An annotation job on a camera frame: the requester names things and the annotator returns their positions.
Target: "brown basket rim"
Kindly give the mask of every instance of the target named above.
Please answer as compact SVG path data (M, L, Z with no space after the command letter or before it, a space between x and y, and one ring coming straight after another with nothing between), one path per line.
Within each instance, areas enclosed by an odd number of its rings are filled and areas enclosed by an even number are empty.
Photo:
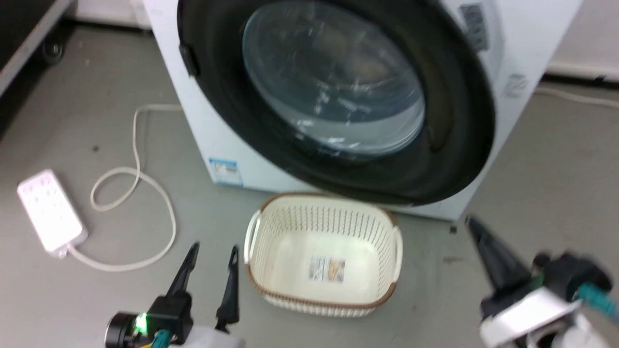
M317 196L317 197L326 197L326 198L347 199L347 198L343 198L343 197L340 197L340 196L335 196L335 195L326 194L326 193L319 193L319 192L303 192L303 191L300 191L300 192L285 192L285 193L275 194L275 195L269 197L269 199L264 201L264 203L260 207L260 212L262 212L270 203L272 203L276 199L284 197L284 196ZM371 205L371 206L373 206L373 207L383 211L387 215L389 220L391 221L392 227L398 227L397 222L396 222L396 218L394 217L394 215L391 212L389 212L389 211L387 211L387 210L385 210L385 209L383 209L381 207L375 206L374 204L368 204L368 205ZM306 298L294 297L294 296L282 294L282 293L279 293L279 292L274 292L274 291L271 291L271 290L267 290L263 286L260 286L258 284L258 282L256 282L256 280L254 278L254 275L251 272L251 266L248 263L245 264L245 269L247 271L247 277L249 279L249 282L254 286L254 288L256 288L256 290L260 291L260 293L262 293L263 295L279 298L281 300L295 302L295 303L300 304L300 305L312 305L312 306L320 306L320 307L345 308L345 309L372 309L372 308L376 308L376 307L384 304L385 302L387 302L387 300L389 300L391 295L393 295L394 291L396 290L396 285L397 285L397 282L392 282L391 285L389 286L389 288L387 289L387 291L384 293L384 295L381 298L379 298L376 301L371 302L371 303L364 303L364 304L352 304L352 303L350 303L350 304L346 304L346 303L336 303L336 302L314 301L314 300L308 300Z

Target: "green led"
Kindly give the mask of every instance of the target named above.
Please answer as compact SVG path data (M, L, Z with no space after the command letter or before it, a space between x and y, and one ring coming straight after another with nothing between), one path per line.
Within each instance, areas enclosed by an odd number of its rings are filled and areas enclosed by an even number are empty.
M146 313L142 313L136 318L136 331L143 334L148 335L148 326L146 324Z

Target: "power socket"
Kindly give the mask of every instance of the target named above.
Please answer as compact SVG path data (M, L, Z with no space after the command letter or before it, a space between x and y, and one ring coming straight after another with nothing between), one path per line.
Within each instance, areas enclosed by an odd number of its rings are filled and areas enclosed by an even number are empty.
M86 240L88 232L51 169L21 182L17 194L43 248L51 256L63 258L70 246Z

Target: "laundry basket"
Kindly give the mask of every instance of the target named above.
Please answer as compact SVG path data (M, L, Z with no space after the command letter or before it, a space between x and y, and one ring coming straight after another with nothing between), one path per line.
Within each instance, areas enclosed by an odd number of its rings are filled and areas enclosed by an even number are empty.
M402 235L378 207L287 193L265 202L251 218L243 256L250 281L271 304L359 317L393 294Z

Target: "white washing machine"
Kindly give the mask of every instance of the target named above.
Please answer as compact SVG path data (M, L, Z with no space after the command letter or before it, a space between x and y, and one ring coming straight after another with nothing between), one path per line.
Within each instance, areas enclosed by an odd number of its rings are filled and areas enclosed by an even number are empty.
M581 0L145 0L210 177L455 220Z

